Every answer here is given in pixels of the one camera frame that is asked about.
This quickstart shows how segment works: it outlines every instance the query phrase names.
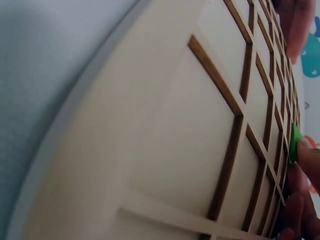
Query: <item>green object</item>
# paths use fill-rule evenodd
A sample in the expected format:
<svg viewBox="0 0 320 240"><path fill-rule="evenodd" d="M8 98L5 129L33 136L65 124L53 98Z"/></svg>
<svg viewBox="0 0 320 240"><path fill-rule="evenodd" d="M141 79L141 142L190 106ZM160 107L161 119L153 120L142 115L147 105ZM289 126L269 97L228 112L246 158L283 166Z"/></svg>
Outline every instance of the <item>green object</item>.
<svg viewBox="0 0 320 240"><path fill-rule="evenodd" d="M291 124L291 139L289 147L290 163L299 162L298 160L298 142L303 139L304 136L300 133L299 128L292 123Z"/></svg>

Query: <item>white surface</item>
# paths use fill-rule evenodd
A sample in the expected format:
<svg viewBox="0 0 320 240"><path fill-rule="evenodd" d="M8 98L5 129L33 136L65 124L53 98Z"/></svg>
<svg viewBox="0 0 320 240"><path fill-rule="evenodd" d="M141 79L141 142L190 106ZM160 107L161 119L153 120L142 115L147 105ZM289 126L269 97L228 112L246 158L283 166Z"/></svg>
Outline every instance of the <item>white surface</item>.
<svg viewBox="0 0 320 240"><path fill-rule="evenodd" d="M130 186L206 216L233 120L216 85L186 46L147 145L133 167Z"/></svg>
<svg viewBox="0 0 320 240"><path fill-rule="evenodd" d="M234 161L228 189L217 221L236 229L242 228L259 165L259 159L247 138L239 147L241 151Z"/></svg>
<svg viewBox="0 0 320 240"><path fill-rule="evenodd" d="M260 193L258 201L256 202L254 215L252 217L252 224L251 229L249 230L253 234L257 234L260 223L264 214L264 211L266 209L266 203L268 200L268 193L270 190L270 180L268 179L268 176L264 176L264 179L262 180Z"/></svg>
<svg viewBox="0 0 320 240"><path fill-rule="evenodd" d="M246 105L250 123L252 123L252 127L263 140L268 108L268 93L256 65L253 66L250 73Z"/></svg>
<svg viewBox="0 0 320 240"><path fill-rule="evenodd" d="M222 0L208 0L199 16L198 25L221 63L228 67L230 82L227 84L238 91L247 44L226 4Z"/></svg>

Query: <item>finger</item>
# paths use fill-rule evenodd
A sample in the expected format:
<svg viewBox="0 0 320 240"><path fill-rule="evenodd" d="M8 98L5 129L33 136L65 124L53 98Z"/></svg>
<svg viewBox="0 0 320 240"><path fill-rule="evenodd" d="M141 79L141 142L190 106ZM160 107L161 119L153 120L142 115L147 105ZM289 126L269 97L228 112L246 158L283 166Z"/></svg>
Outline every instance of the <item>finger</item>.
<svg viewBox="0 0 320 240"><path fill-rule="evenodd" d="M282 0L279 6L280 25L286 43L289 40L289 33L295 13L295 0Z"/></svg>
<svg viewBox="0 0 320 240"><path fill-rule="evenodd" d="M285 202L285 226L293 230L294 239L301 238L301 218L303 208L304 199L298 193L292 194Z"/></svg>
<svg viewBox="0 0 320 240"><path fill-rule="evenodd" d="M320 235L320 220L317 218L314 203L309 193L307 176L297 164L288 168L287 176L291 191L303 197L301 235L304 239L314 239Z"/></svg>
<svg viewBox="0 0 320 240"><path fill-rule="evenodd" d="M294 240L294 231L290 228L283 230L277 240Z"/></svg>
<svg viewBox="0 0 320 240"><path fill-rule="evenodd" d="M301 140L297 146L299 164L314 188L320 190L320 149L310 148L308 141Z"/></svg>
<svg viewBox="0 0 320 240"><path fill-rule="evenodd" d="M287 41L286 54L296 59L304 47L315 16L316 0L296 0Z"/></svg>

